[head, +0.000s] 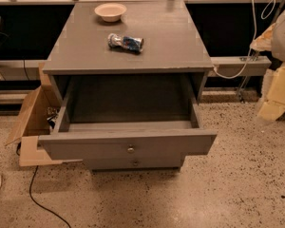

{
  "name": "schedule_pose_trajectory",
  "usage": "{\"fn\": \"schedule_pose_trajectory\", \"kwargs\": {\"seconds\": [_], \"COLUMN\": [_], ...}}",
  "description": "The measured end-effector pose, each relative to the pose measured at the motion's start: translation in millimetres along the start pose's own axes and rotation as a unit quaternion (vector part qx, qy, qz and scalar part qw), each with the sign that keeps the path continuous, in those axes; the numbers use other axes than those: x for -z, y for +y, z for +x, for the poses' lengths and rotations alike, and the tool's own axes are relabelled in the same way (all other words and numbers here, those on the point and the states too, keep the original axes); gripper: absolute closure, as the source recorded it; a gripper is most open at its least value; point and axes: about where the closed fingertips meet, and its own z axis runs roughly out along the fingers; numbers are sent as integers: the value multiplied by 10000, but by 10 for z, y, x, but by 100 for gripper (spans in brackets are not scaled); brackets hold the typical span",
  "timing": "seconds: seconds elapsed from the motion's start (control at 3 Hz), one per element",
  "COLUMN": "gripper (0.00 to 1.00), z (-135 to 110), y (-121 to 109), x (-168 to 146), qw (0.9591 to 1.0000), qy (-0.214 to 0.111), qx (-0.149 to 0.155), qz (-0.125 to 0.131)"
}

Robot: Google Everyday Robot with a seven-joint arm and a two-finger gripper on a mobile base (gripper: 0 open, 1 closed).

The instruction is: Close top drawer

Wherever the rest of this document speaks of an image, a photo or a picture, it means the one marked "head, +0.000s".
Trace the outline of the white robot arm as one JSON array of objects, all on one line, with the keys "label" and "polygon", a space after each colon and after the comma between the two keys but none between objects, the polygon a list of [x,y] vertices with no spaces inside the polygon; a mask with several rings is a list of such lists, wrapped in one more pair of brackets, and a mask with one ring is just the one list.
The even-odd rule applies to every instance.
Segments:
[{"label": "white robot arm", "polygon": [[285,10],[250,45],[256,51],[271,51],[272,56],[285,62]]}]

